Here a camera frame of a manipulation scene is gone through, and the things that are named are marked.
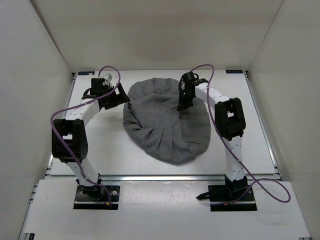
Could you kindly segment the grey pleated skirt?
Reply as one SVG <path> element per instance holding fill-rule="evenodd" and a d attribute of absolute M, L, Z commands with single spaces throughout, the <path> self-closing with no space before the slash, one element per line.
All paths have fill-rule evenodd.
<path fill-rule="evenodd" d="M 123 126 L 129 137 L 151 157 L 185 165 L 205 153 L 211 140 L 211 123 L 205 102 L 178 111 L 179 82 L 151 78 L 134 83 L 123 107 Z"/>

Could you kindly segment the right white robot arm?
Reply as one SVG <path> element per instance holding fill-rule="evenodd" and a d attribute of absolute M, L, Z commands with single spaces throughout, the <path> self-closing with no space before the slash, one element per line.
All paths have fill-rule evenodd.
<path fill-rule="evenodd" d="M 178 84 L 178 111 L 193 106 L 193 99 L 199 98 L 214 111 L 213 125 L 225 148 L 226 172 L 224 195 L 236 200 L 247 187 L 248 179 L 242 165 L 242 137 L 246 121 L 242 102 L 231 98 L 209 85 L 209 81 L 189 71 L 182 75 Z"/>

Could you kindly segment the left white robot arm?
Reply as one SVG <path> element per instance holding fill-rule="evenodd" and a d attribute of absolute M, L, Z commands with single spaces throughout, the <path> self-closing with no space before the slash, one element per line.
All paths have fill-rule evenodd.
<path fill-rule="evenodd" d="M 86 125 L 101 110 L 115 108 L 128 103 L 129 97 L 122 84 L 112 83 L 112 75 L 91 79 L 91 87 L 84 91 L 79 106 L 71 107 L 65 118 L 52 120 L 51 152 L 54 158 L 67 165 L 77 177 L 80 186 L 87 187 L 93 199 L 104 195 L 100 174 L 89 159 L 89 144 Z"/>

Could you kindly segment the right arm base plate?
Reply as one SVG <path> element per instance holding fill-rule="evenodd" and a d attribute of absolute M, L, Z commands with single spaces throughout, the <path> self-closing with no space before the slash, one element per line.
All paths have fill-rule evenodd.
<path fill-rule="evenodd" d="M 255 212 L 258 210 L 254 192 L 247 177 L 230 181 L 224 185 L 209 185 L 208 191 L 196 197 L 199 201 L 209 200 L 211 212 Z"/>

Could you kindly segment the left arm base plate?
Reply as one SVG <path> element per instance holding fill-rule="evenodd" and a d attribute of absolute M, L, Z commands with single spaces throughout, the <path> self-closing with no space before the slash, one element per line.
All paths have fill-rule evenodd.
<path fill-rule="evenodd" d="M 118 210 L 121 186 L 112 183 L 105 185 L 109 195 L 96 185 L 78 185 L 75 192 L 73 209 L 75 210 Z"/>

